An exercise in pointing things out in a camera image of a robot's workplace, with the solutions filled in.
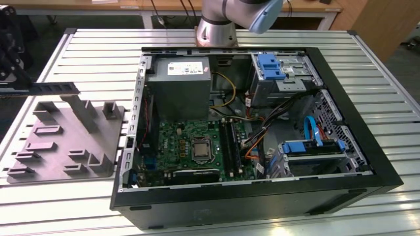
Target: power supply label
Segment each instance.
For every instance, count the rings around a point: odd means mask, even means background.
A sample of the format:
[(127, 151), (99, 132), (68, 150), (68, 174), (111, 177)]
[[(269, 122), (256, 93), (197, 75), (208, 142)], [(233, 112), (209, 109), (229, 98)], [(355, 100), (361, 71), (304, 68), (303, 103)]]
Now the power supply label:
[(203, 62), (171, 62), (168, 75), (203, 75)]

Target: black cable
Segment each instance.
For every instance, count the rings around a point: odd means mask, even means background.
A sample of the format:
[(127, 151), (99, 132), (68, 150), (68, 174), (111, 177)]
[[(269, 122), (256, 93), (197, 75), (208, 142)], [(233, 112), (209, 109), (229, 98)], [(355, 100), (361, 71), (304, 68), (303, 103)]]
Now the black cable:
[(151, 0), (151, 2), (152, 2), (153, 10), (155, 10), (155, 12), (156, 12), (157, 21), (159, 21), (159, 23), (160, 23), (160, 19), (161, 19), (163, 21), (164, 21), (164, 19), (160, 17), (160, 15), (159, 15), (159, 13), (157, 13), (157, 9), (156, 9), (153, 0)]
[(183, 20), (183, 22), (181, 23), (179, 23), (179, 24), (173, 24), (168, 19), (173, 19), (176, 16), (173, 16), (173, 17), (168, 17), (168, 16), (164, 16), (164, 19), (165, 19), (165, 22), (168, 23), (168, 25), (169, 26), (172, 26), (173, 27), (173, 29), (177, 29), (179, 27), (181, 27), (181, 28), (184, 28), (184, 23), (185, 23), (185, 21), (187, 21), (187, 19), (188, 19), (188, 17), (185, 16), (185, 19)]
[(265, 179), (267, 177), (267, 167), (265, 167), (265, 153), (264, 153), (264, 138), (260, 140), (257, 146), (257, 160), (260, 165), (264, 167), (264, 173), (260, 171), (256, 172), (256, 179)]
[(291, 3), (291, 1), (289, 1), (289, 0), (287, 0), (287, 1), (288, 1), (288, 4), (289, 4), (288, 17), (292, 17), (292, 12), (293, 12), (292, 3)]
[(228, 114), (223, 113), (220, 110), (217, 110), (216, 108), (211, 108), (219, 115), (221, 115), (223, 117), (228, 117), (232, 119), (243, 119), (243, 120), (248, 120), (248, 121), (255, 121), (253, 119), (248, 119), (245, 117), (240, 117), (240, 116), (229, 116)]
[(189, 5), (191, 5), (191, 9), (192, 9), (192, 13), (195, 14), (195, 26), (197, 26), (199, 24), (197, 24), (197, 15), (196, 15), (196, 10), (195, 10), (195, 7), (193, 7), (193, 5), (192, 5), (192, 3), (191, 3), (191, 1), (188, 0), (188, 2), (189, 2)]
[(179, 1), (180, 1), (180, 2), (181, 2), (181, 4), (183, 4), (184, 11), (185, 11), (185, 14), (187, 14), (187, 18), (188, 18), (189, 23), (191, 23), (191, 26), (192, 26), (192, 28), (193, 28), (193, 24), (192, 24), (192, 21), (191, 21), (191, 18), (189, 18), (189, 14), (188, 14), (188, 11), (187, 11), (187, 8), (185, 8), (185, 5), (184, 5), (184, 2), (183, 2), (183, 0), (179, 0)]
[(268, 127), (271, 126), (272, 122), (275, 121), (275, 119), (281, 116), (285, 112), (288, 112), (288, 110), (291, 109), (291, 107), (293, 106), (296, 100), (299, 100), (300, 98), (303, 98), (304, 96), (308, 96), (308, 95), (313, 95), (319, 92), (319, 89), (315, 88), (315, 89), (311, 89), (305, 92), (300, 92), (300, 93), (296, 93), (292, 97), (289, 97), (273, 110), (272, 112), (269, 113), (269, 115), (265, 117), (265, 120), (263, 121), (263, 124), (261, 124), (261, 128), (260, 130), (253, 134), (251, 135), (248, 138), (247, 138), (247, 141), (245, 143), (251, 142), (253, 139), (257, 139), (264, 133), (265, 133), (265, 130), (268, 129)]
[[(221, 101), (225, 104), (225, 96), (221, 97)], [(236, 116), (235, 110), (232, 109), (232, 107), (229, 106), (229, 104), (232, 104), (232, 102), (229, 102), (227, 105), (224, 105), (224, 107), (232, 112), (232, 114)]]

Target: metal workbench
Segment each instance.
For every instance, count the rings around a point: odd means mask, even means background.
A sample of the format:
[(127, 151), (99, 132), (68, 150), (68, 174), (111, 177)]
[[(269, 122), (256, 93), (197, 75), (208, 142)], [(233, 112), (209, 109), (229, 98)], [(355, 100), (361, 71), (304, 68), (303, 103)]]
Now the metal workbench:
[[(319, 47), (404, 185), (332, 215), (163, 230), (169, 235), (411, 235), (420, 231), (420, 107), (357, 36), (344, 31), (237, 32), (240, 46)], [(129, 108), (143, 46), (193, 46), (192, 30), (80, 29), (60, 40), (39, 81), (75, 81), (81, 99)], [(109, 210), (113, 177), (45, 185), (8, 185), (7, 167), (36, 118), (29, 97), (0, 145), (0, 235), (135, 235)]]

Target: yellow wire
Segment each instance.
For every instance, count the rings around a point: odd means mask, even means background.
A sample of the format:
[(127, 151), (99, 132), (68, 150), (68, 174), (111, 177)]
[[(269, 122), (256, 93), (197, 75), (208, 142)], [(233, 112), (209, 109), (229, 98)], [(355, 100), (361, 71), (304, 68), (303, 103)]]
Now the yellow wire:
[(233, 89), (232, 98), (231, 98), (231, 100), (229, 100), (227, 103), (224, 103), (224, 104), (221, 104), (221, 105), (209, 106), (211, 108), (217, 108), (217, 107), (224, 107), (224, 106), (228, 105), (231, 102), (233, 102), (235, 97), (236, 97), (236, 87), (235, 87), (235, 84), (232, 83), (232, 81), (229, 80), (229, 78), (228, 78), (225, 75), (223, 75), (221, 73), (219, 73), (219, 72), (216, 72), (216, 71), (213, 71), (212, 74), (220, 75), (220, 76), (229, 82), (229, 84), (232, 85), (232, 89)]

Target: wire bundle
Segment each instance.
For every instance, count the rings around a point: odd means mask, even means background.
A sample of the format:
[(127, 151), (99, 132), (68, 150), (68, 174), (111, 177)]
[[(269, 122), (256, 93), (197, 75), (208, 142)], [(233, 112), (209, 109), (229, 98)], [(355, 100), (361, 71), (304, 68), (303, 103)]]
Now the wire bundle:
[[(229, 107), (229, 105), (232, 104), (232, 102), (235, 101), (235, 98), (236, 98), (236, 86), (233, 84), (233, 82), (231, 81), (231, 79), (221, 73), (213, 71), (212, 74), (216, 74), (216, 75), (220, 75), (231, 84), (232, 86), (232, 98), (229, 99), (229, 101), (227, 102), (225, 101), (225, 98), (223, 98), (223, 104), (220, 105), (213, 105), (209, 107), (211, 110), (213, 110), (219, 115), (221, 115), (223, 117), (227, 117), (227, 118), (233, 118), (233, 119), (241, 119), (241, 120), (249, 120), (249, 121), (253, 121), (253, 120), (264, 120), (264, 117), (251, 117), (249, 115), (249, 108), (247, 109), (247, 116), (245, 117), (240, 117), (240, 116), (236, 116), (235, 115), (235, 110)], [(220, 107), (227, 107), (229, 109), (229, 111), (232, 112), (232, 116), (227, 115), (225, 113), (223, 113), (220, 110), (217, 110), (216, 108), (220, 108)]]
[(263, 121), (261, 124), (261, 128), (260, 130), (244, 141), (244, 143), (247, 144), (248, 142), (251, 142), (253, 139), (257, 139), (255, 144), (252, 145), (252, 147), (249, 148), (247, 154), (245, 154), (245, 159), (259, 159), (259, 157), (256, 156), (249, 156), (252, 149), (256, 147), (256, 145), (261, 142), (265, 134), (267, 134), (267, 130), (268, 127), (271, 126), (272, 122), (275, 121), (275, 119), (283, 115), (285, 112), (288, 112), (288, 110), (291, 109), (293, 103), (303, 97), (309, 96), (309, 95), (315, 95), (319, 92), (319, 89), (311, 89), (307, 92), (300, 92), (296, 93), (292, 97), (289, 97), (269, 113), (269, 115), (267, 116), (265, 120)]

